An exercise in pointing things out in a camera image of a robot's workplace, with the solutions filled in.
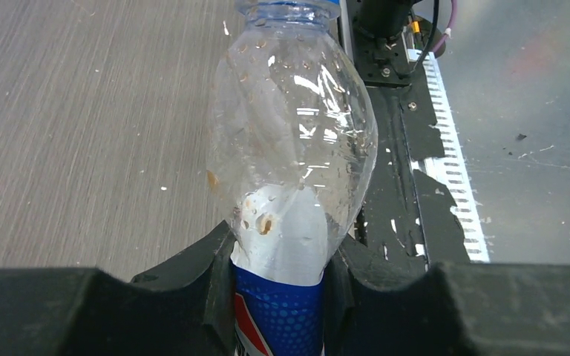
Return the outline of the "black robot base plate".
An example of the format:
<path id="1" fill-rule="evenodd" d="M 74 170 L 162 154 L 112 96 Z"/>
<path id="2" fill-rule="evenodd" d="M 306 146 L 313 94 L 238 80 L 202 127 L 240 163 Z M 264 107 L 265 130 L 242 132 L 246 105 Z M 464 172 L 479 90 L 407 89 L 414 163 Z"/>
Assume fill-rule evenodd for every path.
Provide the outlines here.
<path id="1" fill-rule="evenodd" d="M 456 201 L 434 166 L 445 155 L 425 69 L 435 25 L 419 29 L 412 1 L 344 1 L 341 8 L 340 41 L 367 86 L 379 127 L 355 238 L 413 273 L 466 263 Z"/>

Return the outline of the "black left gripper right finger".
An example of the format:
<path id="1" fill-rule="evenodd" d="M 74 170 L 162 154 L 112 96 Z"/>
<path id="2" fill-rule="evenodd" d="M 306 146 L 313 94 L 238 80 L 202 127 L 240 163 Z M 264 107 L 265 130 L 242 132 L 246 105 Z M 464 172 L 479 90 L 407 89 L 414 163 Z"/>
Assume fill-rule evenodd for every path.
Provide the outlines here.
<path id="1" fill-rule="evenodd" d="M 328 355 L 570 355 L 570 266 L 413 273 L 347 238 L 324 272 Z"/>

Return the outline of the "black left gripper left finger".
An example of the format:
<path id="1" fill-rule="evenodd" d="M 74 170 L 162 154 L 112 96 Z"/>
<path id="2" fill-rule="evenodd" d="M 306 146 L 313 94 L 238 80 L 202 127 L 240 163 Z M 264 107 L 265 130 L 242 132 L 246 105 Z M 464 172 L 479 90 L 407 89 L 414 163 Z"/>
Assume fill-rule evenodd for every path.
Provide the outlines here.
<path id="1" fill-rule="evenodd" d="M 232 355 L 224 222 L 121 281 L 98 268 L 0 269 L 0 355 Z"/>

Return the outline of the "clear bottle blue label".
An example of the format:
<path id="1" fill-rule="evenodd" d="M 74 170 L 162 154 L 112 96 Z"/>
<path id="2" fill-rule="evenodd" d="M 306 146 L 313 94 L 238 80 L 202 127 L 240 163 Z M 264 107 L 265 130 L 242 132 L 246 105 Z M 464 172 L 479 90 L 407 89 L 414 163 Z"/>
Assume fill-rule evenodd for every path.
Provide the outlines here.
<path id="1" fill-rule="evenodd" d="M 330 34 L 337 1 L 237 1 L 214 75 L 206 173 L 235 235 L 238 355 L 322 355 L 325 268 L 376 164 L 365 84 Z"/>

